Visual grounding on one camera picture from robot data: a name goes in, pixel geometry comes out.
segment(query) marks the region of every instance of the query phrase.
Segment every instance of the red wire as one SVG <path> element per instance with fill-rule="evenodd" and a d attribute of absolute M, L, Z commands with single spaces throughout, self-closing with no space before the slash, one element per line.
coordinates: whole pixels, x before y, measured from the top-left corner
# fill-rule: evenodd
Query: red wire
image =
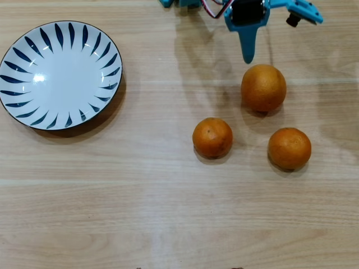
<path fill-rule="evenodd" d="M 224 6 L 223 8 L 218 12 L 217 15 L 215 15 L 213 13 L 213 11 L 209 8 L 207 1 L 206 0 L 201 0 L 201 3 L 203 5 L 204 10 L 208 13 L 209 16 L 211 16 L 212 18 L 220 18 L 222 16 L 222 14 L 227 10 L 228 7 L 230 7 L 232 5 L 232 3 L 235 0 L 229 0 Z"/>

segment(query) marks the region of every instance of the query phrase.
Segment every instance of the wood grain surface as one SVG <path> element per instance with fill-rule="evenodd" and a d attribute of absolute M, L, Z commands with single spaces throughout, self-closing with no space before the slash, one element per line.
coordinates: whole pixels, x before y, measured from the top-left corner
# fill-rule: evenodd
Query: wood grain surface
<path fill-rule="evenodd" d="M 288 84 L 261 117 L 241 103 L 249 66 L 223 19 L 157 0 L 1 0 L 1 55 L 41 24 L 82 21 L 117 44 L 125 79 L 108 109 L 66 132 L 1 110 L 0 268 L 358 269 L 359 1 L 313 2 L 323 25 L 293 29 L 277 9 L 258 33 L 253 64 Z M 211 116 L 235 136 L 219 160 L 192 145 Z M 267 159 L 281 127 L 312 141 L 294 173 Z"/>

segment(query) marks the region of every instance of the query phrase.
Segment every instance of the white plate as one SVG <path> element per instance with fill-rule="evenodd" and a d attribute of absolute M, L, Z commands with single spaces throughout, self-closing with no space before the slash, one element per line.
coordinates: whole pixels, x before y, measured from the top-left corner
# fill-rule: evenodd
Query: white plate
<path fill-rule="evenodd" d="M 104 32 L 58 21 L 31 30 L 9 48 L 0 65 L 0 99 L 24 125 L 66 129 L 100 113 L 121 77 L 121 56 Z"/>

